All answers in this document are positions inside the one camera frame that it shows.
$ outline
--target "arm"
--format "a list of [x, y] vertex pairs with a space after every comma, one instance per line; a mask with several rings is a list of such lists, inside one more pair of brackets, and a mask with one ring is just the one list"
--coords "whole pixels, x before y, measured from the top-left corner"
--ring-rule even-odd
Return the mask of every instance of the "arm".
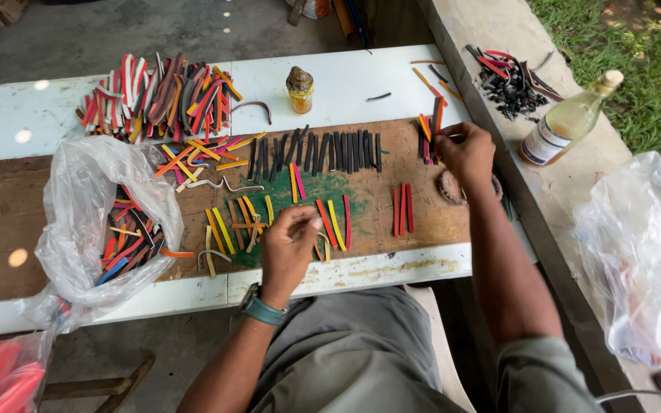
[[[462, 134], [463, 143], [449, 136]], [[491, 190], [496, 147], [491, 135], [471, 123], [445, 128], [436, 154], [464, 188], [471, 209], [474, 286], [498, 345], [525, 337], [563, 336], [544, 279], [532, 265]]]
[[[262, 302], [282, 309], [308, 270], [322, 225], [310, 206], [280, 213], [262, 236]], [[275, 326], [244, 317], [239, 328], [193, 381], [178, 413], [246, 411]]]

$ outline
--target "wristwatch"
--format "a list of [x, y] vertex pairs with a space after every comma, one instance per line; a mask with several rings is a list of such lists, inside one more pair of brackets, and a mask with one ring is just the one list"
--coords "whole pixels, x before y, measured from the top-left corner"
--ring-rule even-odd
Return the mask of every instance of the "wristwatch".
[[259, 283], [255, 282], [249, 287], [246, 296], [241, 302], [241, 310], [249, 317], [255, 318], [262, 323], [271, 325], [280, 325], [284, 321], [287, 314], [287, 307], [277, 310], [262, 303], [262, 300], [257, 297], [259, 294]]

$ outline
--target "grass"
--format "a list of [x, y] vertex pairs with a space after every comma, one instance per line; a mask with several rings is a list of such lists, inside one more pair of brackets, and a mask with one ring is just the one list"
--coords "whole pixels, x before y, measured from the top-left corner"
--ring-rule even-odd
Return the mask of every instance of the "grass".
[[606, 1], [527, 0], [555, 44], [571, 62], [575, 80], [587, 87], [608, 69], [624, 83], [604, 113], [632, 153], [661, 154], [661, 21], [633, 33], [625, 23], [599, 23]]

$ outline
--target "left hand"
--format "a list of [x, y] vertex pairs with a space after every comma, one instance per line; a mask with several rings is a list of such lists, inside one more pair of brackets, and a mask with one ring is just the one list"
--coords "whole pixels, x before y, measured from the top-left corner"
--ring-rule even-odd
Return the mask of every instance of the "left hand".
[[313, 244], [323, 225], [312, 206], [283, 210], [262, 235], [262, 288], [259, 298], [282, 309], [308, 271]]

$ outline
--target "sunlight spot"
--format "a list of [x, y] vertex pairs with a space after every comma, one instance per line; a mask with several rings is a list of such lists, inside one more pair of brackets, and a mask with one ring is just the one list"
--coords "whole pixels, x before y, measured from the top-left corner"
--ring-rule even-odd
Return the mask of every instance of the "sunlight spot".
[[32, 85], [35, 90], [44, 90], [50, 86], [50, 80], [38, 80]]
[[23, 265], [27, 260], [27, 250], [26, 249], [16, 249], [10, 254], [9, 262], [10, 267], [17, 268], [20, 265]]
[[28, 143], [30, 139], [32, 139], [32, 131], [27, 128], [14, 134], [14, 140], [17, 143]]

